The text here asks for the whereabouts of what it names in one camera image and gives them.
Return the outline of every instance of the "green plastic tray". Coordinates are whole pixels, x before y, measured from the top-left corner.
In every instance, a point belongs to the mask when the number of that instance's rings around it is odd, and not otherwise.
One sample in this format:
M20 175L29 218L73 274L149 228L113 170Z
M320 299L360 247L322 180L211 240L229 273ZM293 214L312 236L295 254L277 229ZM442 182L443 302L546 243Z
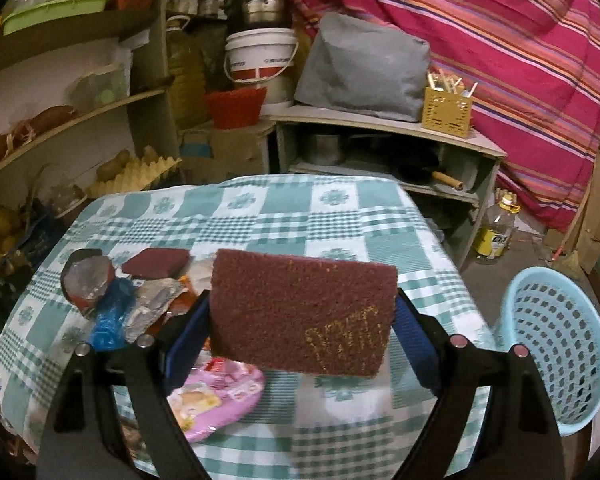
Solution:
M6 36L16 30L59 18L101 12L107 0L55 0L44 2L20 12L12 12L2 20L2 34Z

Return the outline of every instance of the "pink striped blanket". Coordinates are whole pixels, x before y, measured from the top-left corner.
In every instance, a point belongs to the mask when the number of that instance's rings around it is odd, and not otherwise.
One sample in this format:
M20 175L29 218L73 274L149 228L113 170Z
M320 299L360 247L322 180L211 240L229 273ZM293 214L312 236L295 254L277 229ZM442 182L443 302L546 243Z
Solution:
M296 0L315 33L340 10L429 41L432 65L478 82L474 127L508 154L500 184L566 229L600 143L597 0Z

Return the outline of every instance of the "pink package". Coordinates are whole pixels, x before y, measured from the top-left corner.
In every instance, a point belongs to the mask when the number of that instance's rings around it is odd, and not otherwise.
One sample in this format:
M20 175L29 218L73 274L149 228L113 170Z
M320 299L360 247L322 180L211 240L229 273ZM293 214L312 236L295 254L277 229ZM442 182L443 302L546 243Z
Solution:
M255 366L203 351L184 386L167 401L187 440L197 442L249 413L263 388L264 375Z

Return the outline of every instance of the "blue plastic bag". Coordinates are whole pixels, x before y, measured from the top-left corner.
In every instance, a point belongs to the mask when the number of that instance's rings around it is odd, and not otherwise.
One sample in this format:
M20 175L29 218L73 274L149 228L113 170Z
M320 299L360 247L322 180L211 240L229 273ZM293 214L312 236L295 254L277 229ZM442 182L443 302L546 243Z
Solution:
M125 319L136 302L131 280L114 278L96 307L96 324L88 343L96 351L117 350L126 345Z

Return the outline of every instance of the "checkered tablecloth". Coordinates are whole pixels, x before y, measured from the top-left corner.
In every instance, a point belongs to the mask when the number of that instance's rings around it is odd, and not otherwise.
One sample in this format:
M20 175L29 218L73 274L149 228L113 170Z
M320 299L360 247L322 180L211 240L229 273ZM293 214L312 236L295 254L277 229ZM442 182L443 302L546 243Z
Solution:
M456 268L410 197L390 180L268 175L223 184L103 197L88 206L36 272L0 336L0 402L37 450L46 412L75 345L91 329L61 293L69 254L99 248L118 266L147 247L218 248L391 264L398 284L449 333L493 347ZM392 333L372 380L266 371L256 409L194 450L212 478L390 478L423 428L434 397ZM133 417L124 388L120 412ZM468 463L488 392L480 390L450 472ZM154 472L148 457L138 467Z

